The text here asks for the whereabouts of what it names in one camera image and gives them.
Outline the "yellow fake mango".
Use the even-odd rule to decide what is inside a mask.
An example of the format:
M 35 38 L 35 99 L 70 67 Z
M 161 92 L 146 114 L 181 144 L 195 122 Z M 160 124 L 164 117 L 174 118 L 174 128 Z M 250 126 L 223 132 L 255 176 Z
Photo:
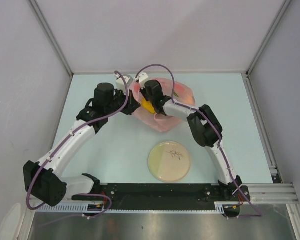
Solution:
M 142 106 L 145 110 L 147 110 L 149 113 L 151 113 L 151 114 L 153 114 L 153 115 L 156 113 L 156 111 L 155 111 L 153 105 L 151 104 L 151 102 L 147 101 L 145 98 L 142 99 L 142 101 L 141 101 L 141 106 Z

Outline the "pink plastic bag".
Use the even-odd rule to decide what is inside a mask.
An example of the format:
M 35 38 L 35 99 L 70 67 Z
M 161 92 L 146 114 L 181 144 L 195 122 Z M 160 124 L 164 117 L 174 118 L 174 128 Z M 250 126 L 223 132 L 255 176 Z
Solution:
M 183 104 L 190 108 L 194 108 L 196 105 L 194 93 L 188 86 L 166 78 L 150 78 L 145 83 L 144 89 L 140 89 L 140 85 L 134 82 L 129 89 L 132 90 L 134 98 L 140 105 L 142 99 L 144 99 L 141 90 L 163 91 L 164 100 L 162 105 L 165 115 L 151 114 L 142 106 L 133 113 L 134 117 L 158 132 L 168 132 L 182 121 L 187 120 L 191 111 L 188 109 L 182 110 L 178 104 Z

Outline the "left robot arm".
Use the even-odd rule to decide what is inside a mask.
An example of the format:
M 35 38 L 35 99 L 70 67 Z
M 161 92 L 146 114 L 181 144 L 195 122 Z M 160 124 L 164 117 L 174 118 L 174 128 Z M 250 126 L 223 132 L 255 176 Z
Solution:
M 63 178 L 62 174 L 77 152 L 93 138 L 111 117 L 118 113 L 132 115 L 140 107 L 129 90 L 124 78 L 116 80 L 116 85 L 100 83 L 94 90 L 67 135 L 38 161 L 28 161 L 23 166 L 26 203 L 29 209 L 30 197 L 39 199 L 51 207 L 64 198 L 85 195 L 90 200 L 100 196 L 101 188 L 97 179 L 87 173 L 77 177 Z

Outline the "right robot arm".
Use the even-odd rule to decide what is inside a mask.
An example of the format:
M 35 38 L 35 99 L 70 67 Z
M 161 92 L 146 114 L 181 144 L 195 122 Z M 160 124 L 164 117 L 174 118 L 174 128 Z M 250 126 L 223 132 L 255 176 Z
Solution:
M 163 93 L 155 79 L 139 81 L 142 95 L 153 106 L 157 114 L 181 119 L 188 123 L 195 142 L 206 148 L 218 173 L 221 196 L 232 201 L 238 196 L 242 180 L 227 158 L 223 145 L 223 128 L 208 105 L 196 108 L 181 103 Z

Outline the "beige ceramic plate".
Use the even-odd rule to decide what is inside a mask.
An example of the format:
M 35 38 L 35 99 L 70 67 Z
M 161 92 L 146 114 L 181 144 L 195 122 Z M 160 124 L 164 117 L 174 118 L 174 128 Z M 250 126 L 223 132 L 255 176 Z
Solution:
M 180 143 L 166 141 L 156 145 L 148 155 L 148 169 L 159 181 L 177 183 L 189 173 L 192 156 Z

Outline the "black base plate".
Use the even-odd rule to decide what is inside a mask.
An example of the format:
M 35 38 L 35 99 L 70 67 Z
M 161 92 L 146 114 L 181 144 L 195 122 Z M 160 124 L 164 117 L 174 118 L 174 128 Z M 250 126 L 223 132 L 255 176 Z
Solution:
M 101 194 L 112 200 L 115 211 L 208 211 L 215 210 L 215 202 L 245 202 L 250 198 L 247 186 L 243 193 L 232 193 L 219 184 L 191 183 L 108 183 L 97 184 L 88 193 Z

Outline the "aluminium frame rail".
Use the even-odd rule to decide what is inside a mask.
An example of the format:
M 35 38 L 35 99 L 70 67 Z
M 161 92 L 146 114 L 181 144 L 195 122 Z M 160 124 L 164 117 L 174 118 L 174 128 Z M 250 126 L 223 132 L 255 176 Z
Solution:
M 297 203 L 298 197 L 295 188 L 292 184 L 247 184 L 243 185 L 248 188 L 250 198 L 244 196 L 243 198 L 248 198 L 252 203 Z M 32 198 L 37 198 L 38 200 L 46 203 L 47 205 L 54 207 L 63 201 L 90 201 L 96 200 L 98 197 L 93 196 L 94 194 L 87 194 L 79 191 L 78 193 L 71 193 L 66 190 L 63 186 L 61 189 L 57 190 L 44 190 L 43 196 L 38 196 L 34 194 Z

